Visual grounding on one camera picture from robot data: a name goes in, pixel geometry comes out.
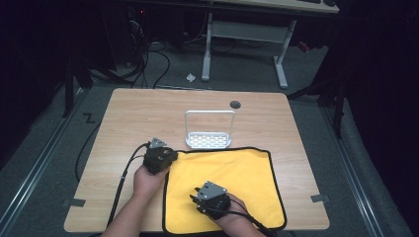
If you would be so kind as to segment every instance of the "black electronic device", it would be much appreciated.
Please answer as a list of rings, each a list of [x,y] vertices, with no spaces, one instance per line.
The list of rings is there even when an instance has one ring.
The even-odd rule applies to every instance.
[[[214,220],[220,219],[226,215],[230,208],[230,197],[227,190],[212,182],[206,181],[202,188],[195,188],[198,192],[191,196],[194,203],[197,204],[197,210]]]
[[[150,174],[159,173],[178,159],[178,152],[172,148],[164,147],[166,145],[166,142],[155,137],[148,144],[142,164],[147,167]]]

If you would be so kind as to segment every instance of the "dark background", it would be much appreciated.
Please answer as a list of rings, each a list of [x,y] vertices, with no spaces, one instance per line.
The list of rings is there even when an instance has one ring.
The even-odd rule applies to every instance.
[[[371,159],[400,213],[419,235],[418,3],[357,0],[340,1],[339,6],[341,16],[365,21],[338,29],[333,23],[302,20],[293,44],[330,46],[313,84],[331,78],[346,82],[345,95]],[[196,31],[193,22],[202,20],[202,14],[184,17],[182,11],[165,12],[162,19],[153,11],[150,34],[177,45],[183,30]],[[94,3],[3,1],[0,17],[3,167],[62,84],[69,56],[81,53],[112,69],[120,51],[112,38],[120,33],[107,29],[109,12]]]

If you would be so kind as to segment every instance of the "hand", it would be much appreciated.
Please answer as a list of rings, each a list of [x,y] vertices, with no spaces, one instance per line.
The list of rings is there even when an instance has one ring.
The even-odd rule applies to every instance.
[[[246,205],[243,200],[228,194],[230,197],[230,208],[228,210],[247,214]],[[256,237],[264,236],[255,226],[244,216],[229,213],[218,220],[214,220],[219,227],[231,237]]]
[[[148,173],[145,166],[141,165],[134,174],[132,197],[150,200],[159,190],[161,182],[164,180],[164,177],[169,170],[170,167],[152,175]]]

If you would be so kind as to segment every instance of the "yellow microfiber towel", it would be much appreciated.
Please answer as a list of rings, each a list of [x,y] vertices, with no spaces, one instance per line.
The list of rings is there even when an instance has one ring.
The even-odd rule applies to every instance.
[[[271,154],[253,147],[179,151],[164,190],[163,229],[174,235],[220,231],[197,211],[190,195],[205,181],[244,200],[249,213],[268,228],[282,229],[286,214],[276,185]]]

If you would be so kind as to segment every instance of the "wooden table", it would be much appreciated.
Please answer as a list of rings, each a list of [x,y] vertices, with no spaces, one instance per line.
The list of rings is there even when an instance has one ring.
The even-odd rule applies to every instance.
[[[326,229],[329,220],[319,195],[287,97],[280,93],[115,90],[93,145],[75,198],[64,223],[68,232],[98,232],[106,228],[117,186],[137,146],[152,137],[175,150],[189,150],[185,137],[185,111],[232,110],[238,101],[230,147],[254,146],[272,153],[274,171],[288,217],[286,229]],[[132,176],[142,158],[132,162],[119,209],[132,192]],[[163,187],[146,211],[142,231],[162,231]]]

